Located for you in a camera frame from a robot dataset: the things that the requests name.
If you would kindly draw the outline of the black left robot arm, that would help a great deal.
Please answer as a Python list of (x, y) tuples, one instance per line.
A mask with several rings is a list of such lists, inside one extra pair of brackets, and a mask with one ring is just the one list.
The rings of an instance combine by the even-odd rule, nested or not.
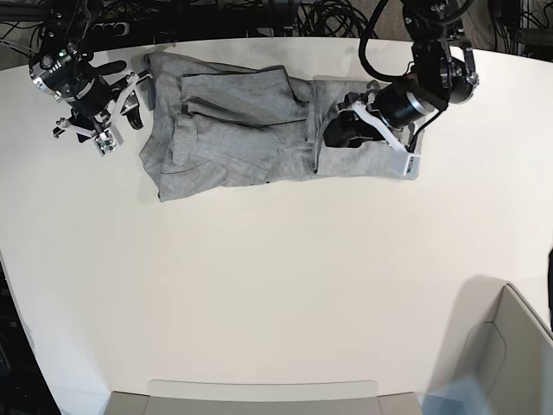
[(378, 2), (359, 41), (359, 62), (373, 81), (364, 93), (349, 93), (338, 104), (338, 113), (323, 132), (326, 146), (358, 148), (367, 141), (382, 141), (384, 133), (362, 120), (353, 107), (359, 105), (391, 134), (405, 127), (421, 126), (411, 133), (403, 150), (412, 153), (424, 128), (450, 105), (469, 100), (479, 76), (473, 47), (461, 21), (470, 2), (405, 1), (403, 19), (413, 41), (412, 65), (402, 75), (379, 72), (368, 60), (366, 49), (386, 6)]

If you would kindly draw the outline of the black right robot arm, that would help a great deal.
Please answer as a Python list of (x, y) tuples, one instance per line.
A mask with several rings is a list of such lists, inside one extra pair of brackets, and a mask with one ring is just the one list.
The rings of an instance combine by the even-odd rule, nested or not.
[(69, 118), (56, 123), (55, 136), (67, 130), (84, 140), (107, 136), (121, 117), (143, 128), (135, 88), (149, 74), (129, 71), (125, 61), (92, 64), (94, 30), (106, 11), (103, 1), (54, 8), (39, 51), (29, 59), (33, 84), (71, 108)]

